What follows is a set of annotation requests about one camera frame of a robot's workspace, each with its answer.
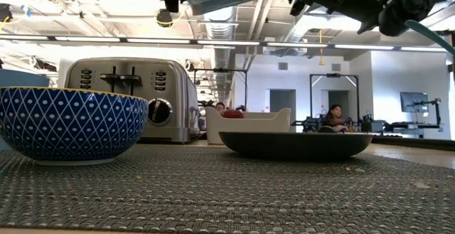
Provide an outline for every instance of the toaster knob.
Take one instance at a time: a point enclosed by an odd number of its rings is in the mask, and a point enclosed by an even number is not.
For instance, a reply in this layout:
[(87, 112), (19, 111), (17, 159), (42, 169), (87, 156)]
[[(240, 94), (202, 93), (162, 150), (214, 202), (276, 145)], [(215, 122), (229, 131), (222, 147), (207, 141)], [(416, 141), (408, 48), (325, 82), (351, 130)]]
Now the toaster knob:
[(172, 106), (165, 99), (153, 99), (149, 103), (149, 120), (153, 125), (161, 126), (171, 120)]

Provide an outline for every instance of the woven placemat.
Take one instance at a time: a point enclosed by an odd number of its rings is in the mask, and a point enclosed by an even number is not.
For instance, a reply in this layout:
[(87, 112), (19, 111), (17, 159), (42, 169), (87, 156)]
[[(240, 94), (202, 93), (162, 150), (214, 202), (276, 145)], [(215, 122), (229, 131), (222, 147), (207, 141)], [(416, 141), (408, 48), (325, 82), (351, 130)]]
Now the woven placemat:
[(379, 156), (245, 159), (138, 144), (110, 164), (0, 151), (0, 226), (160, 233), (455, 233), (454, 170)]

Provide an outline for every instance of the exposed ceiling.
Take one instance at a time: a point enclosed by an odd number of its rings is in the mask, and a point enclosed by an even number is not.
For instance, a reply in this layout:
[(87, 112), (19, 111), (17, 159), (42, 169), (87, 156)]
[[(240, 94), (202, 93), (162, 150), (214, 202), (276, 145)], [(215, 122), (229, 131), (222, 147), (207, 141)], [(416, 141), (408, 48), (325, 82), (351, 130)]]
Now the exposed ceiling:
[[(377, 31), (368, 31), (357, 35), (360, 23), (337, 14), (327, 15), (323, 8), (316, 8), (305, 16), (303, 21), (289, 14), (291, 4), (287, 0), (258, 0), (241, 4), (233, 8), (233, 15), (228, 19), (212, 16), (193, 16), (191, 8), (183, 3), (180, 13), (172, 14), (170, 28), (162, 28), (156, 22), (160, 9), (164, 8), (162, 0), (0, 0), (0, 4), (10, 4), (13, 20), (6, 23), (0, 33), (33, 34), (48, 36), (118, 36), (147, 38), (214, 38), (215, 28), (222, 27), (232, 34), (229, 39), (235, 40), (268, 40), (284, 41), (300, 32), (298, 40), (323, 43), (361, 43), (361, 44), (395, 44), (410, 46), (428, 46), (431, 41), (415, 32), (406, 32), (400, 37), (389, 38)], [(131, 47), (94, 47), (62, 45), (36, 45), (23, 43), (0, 42), (0, 57), (10, 68), (25, 68), (29, 71), (48, 73), (47, 70), (36, 70), (30, 65), (30, 56), (40, 58), (58, 67), (61, 58), (86, 58), (97, 55), (144, 55), (146, 57), (173, 58), (185, 64), (187, 59), (197, 68), (213, 68), (223, 62), (225, 68), (233, 65), (233, 53), (245, 53), (245, 47), (230, 49), (177, 50), (160, 48), (159, 51), (147, 48)], [(352, 58), (352, 50), (325, 50), (324, 55), (339, 55), (345, 59)], [(309, 48), (299, 54), (313, 57), (320, 54), (320, 49)], [(207, 93), (203, 99), (219, 97), (226, 100), (228, 91), (221, 92), (220, 85), (228, 78), (218, 79), (216, 75), (200, 73), (203, 80), (201, 87)]]

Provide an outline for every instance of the door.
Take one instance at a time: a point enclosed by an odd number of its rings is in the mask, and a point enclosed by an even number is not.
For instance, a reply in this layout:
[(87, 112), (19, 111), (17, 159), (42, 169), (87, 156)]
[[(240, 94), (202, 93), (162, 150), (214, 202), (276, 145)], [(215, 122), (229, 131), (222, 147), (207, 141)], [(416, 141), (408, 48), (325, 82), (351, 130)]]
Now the door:
[(296, 120), (296, 90), (270, 90), (270, 112), (291, 109), (291, 123)]
[(341, 106), (341, 118), (349, 117), (349, 91), (328, 91), (328, 106)]

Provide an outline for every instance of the computer screen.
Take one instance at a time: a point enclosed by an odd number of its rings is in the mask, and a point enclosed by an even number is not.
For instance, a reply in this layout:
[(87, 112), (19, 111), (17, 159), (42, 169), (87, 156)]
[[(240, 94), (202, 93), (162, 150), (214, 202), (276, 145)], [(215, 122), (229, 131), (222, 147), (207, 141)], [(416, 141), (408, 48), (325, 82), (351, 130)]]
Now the computer screen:
[(428, 102), (428, 95), (424, 92), (401, 92), (402, 112), (428, 112), (428, 105), (414, 105), (415, 102)]

